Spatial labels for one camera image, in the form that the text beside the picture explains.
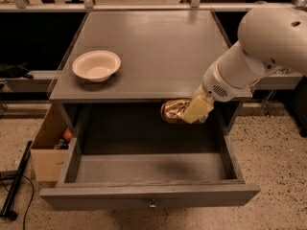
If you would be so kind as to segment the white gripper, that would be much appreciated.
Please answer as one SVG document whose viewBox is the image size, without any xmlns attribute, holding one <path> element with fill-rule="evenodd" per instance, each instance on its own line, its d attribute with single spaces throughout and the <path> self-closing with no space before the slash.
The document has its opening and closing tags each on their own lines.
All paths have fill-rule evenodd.
<svg viewBox="0 0 307 230">
<path fill-rule="evenodd" d="M 234 99 L 252 97 L 248 87 L 235 88 L 223 80 L 217 61 L 206 70 L 201 85 L 183 111 L 182 119 L 186 123 L 193 124 L 206 116 L 214 108 L 214 100 L 225 103 Z"/>
</svg>

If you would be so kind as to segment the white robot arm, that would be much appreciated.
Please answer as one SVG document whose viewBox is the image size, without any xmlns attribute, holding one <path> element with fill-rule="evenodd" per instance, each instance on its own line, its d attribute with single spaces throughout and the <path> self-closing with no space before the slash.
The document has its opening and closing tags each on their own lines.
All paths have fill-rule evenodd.
<svg viewBox="0 0 307 230">
<path fill-rule="evenodd" d="M 238 27 L 238 41 L 205 72 L 182 119 L 193 124 L 213 103 L 228 102 L 281 68 L 307 75 L 307 11 L 281 4 L 250 10 Z"/>
</svg>

